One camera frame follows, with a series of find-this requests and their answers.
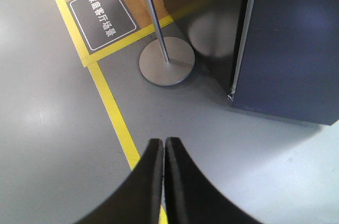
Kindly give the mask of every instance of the gray floor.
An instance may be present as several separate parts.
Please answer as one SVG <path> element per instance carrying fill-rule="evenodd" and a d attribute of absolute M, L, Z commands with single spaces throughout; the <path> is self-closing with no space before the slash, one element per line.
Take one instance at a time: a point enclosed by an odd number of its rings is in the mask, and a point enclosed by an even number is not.
<path fill-rule="evenodd" d="M 182 38 L 175 24 L 164 34 Z M 99 62 L 138 149 L 149 138 L 182 138 L 208 179 L 264 223 L 339 223 L 339 123 L 233 109 L 199 61 L 183 84 L 157 87 L 138 69 L 154 38 Z"/>
<path fill-rule="evenodd" d="M 0 223 L 73 223 L 130 169 L 54 0 L 0 5 Z"/>
<path fill-rule="evenodd" d="M 0 223 L 73 223 L 129 174 L 126 158 L 54 0 L 3 0 L 0 22 Z M 180 33 L 173 24 L 165 35 Z M 338 122 L 235 110 L 200 62 L 183 84 L 156 87 L 138 70 L 152 39 L 100 61 L 140 152 L 179 136 L 264 223 L 339 223 Z"/>

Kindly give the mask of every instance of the yellow floor line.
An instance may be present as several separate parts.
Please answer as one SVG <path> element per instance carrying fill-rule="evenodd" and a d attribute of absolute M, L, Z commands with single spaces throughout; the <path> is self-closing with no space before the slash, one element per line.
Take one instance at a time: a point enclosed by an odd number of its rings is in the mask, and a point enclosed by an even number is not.
<path fill-rule="evenodd" d="M 126 155 L 128 164 L 130 165 L 131 169 L 133 169 L 140 159 L 137 147 L 132 139 L 132 136 L 127 128 L 127 125 L 122 117 L 122 114 L 107 84 L 107 81 L 99 67 L 99 64 L 97 62 L 94 62 L 88 66 L 88 69 L 92 75 L 96 88 L 100 93 L 101 99 L 111 119 L 115 132 L 122 146 L 122 149 Z M 163 207 L 161 207 L 160 209 L 159 223 L 160 224 L 168 223 L 167 215 Z"/>
<path fill-rule="evenodd" d="M 69 35 L 71 36 L 73 40 L 73 43 L 78 52 L 78 55 L 80 59 L 84 59 L 85 57 L 89 56 L 90 53 L 88 53 L 85 42 L 83 41 L 83 38 L 81 37 L 78 27 L 76 26 L 74 22 L 74 19 L 72 17 L 72 14 L 69 11 L 67 3 L 65 2 L 65 0 L 55 0 L 55 1 L 57 2 L 58 8 L 64 19 Z"/>

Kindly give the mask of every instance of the floor marking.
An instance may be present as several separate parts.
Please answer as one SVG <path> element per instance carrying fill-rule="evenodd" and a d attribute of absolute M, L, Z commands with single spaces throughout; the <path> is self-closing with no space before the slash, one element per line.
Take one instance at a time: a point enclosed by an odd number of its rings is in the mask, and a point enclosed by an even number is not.
<path fill-rule="evenodd" d="M 137 147 L 132 139 L 132 136 L 127 128 L 127 125 L 122 117 L 119 107 L 113 97 L 113 94 L 108 86 L 108 83 L 100 69 L 97 62 L 94 62 L 88 66 L 88 69 L 92 75 L 96 88 L 101 96 L 102 102 L 107 110 L 107 113 L 111 119 L 112 125 L 118 136 L 122 149 L 125 153 L 128 164 L 133 169 L 139 162 L 140 155 Z M 167 224 L 167 215 L 164 208 L 160 209 L 160 224 Z"/>
<path fill-rule="evenodd" d="M 72 14 L 70 13 L 65 0 L 55 0 L 57 2 L 60 13 L 64 19 L 65 25 L 68 29 L 69 35 L 73 40 L 74 46 L 78 52 L 80 59 L 83 59 L 90 55 L 88 53 L 85 42 L 81 37 L 81 34 L 76 26 Z"/>
<path fill-rule="evenodd" d="M 132 33 L 131 35 L 123 38 L 122 40 L 119 40 L 111 44 L 110 46 L 105 47 L 99 50 L 98 52 L 95 52 L 90 55 L 85 45 L 85 42 L 79 32 L 79 29 L 72 17 L 72 14 L 67 6 L 66 1 L 65 0 L 55 0 L 55 1 L 57 2 L 60 13 L 64 19 L 65 25 L 73 40 L 74 46 L 78 52 L 78 55 L 84 67 L 87 67 L 90 64 L 97 62 L 106 56 L 109 56 L 110 54 L 136 42 L 137 40 L 142 39 L 145 36 L 148 36 L 149 34 L 155 31 L 153 25 L 149 25 L 135 33 Z M 171 16 L 166 16 L 163 19 L 159 20 L 161 27 L 165 27 L 173 22 L 174 21 Z"/>
<path fill-rule="evenodd" d="M 76 23 L 71 15 L 71 12 L 68 9 L 66 1 L 65 0 L 55 0 L 55 1 L 64 19 L 68 32 L 73 40 L 78 55 L 84 67 L 88 67 L 92 75 L 92 79 L 97 87 L 97 90 L 101 96 L 106 111 L 118 136 L 122 149 L 125 153 L 127 162 L 130 168 L 133 169 L 140 160 L 140 154 L 97 61 L 153 33 L 155 31 L 154 27 L 152 25 L 147 26 L 129 35 L 128 37 L 120 41 L 117 41 L 116 43 L 90 55 L 80 35 L 80 32 L 76 26 Z M 171 16 L 167 16 L 161 19 L 159 22 L 161 27 L 165 27 L 171 24 L 173 22 L 173 19 L 171 18 Z M 160 206 L 159 223 L 168 224 L 167 215 L 162 206 Z"/>

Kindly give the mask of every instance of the stanchion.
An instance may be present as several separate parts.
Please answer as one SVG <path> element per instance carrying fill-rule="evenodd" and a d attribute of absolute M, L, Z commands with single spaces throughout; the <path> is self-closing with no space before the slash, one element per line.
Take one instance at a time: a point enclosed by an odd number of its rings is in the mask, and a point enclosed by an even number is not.
<path fill-rule="evenodd" d="M 139 67 L 151 83 L 171 86 L 182 82 L 193 69 L 195 56 L 192 47 L 176 37 L 163 37 L 153 0 L 146 0 L 157 40 L 141 53 Z"/>

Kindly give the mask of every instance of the black panel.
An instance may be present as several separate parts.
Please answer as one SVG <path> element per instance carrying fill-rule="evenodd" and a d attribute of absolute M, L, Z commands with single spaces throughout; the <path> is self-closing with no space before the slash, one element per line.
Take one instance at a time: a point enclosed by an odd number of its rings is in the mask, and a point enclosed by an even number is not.
<path fill-rule="evenodd" d="M 169 223 L 259 224 L 205 178 L 179 138 L 168 138 L 165 151 L 165 197 Z"/>
<path fill-rule="evenodd" d="M 205 58 L 220 85 L 229 91 L 246 0 L 164 0 L 164 4 L 195 53 Z"/>
<path fill-rule="evenodd" d="M 339 0 L 254 0 L 234 104 L 333 124 L 338 50 Z"/>

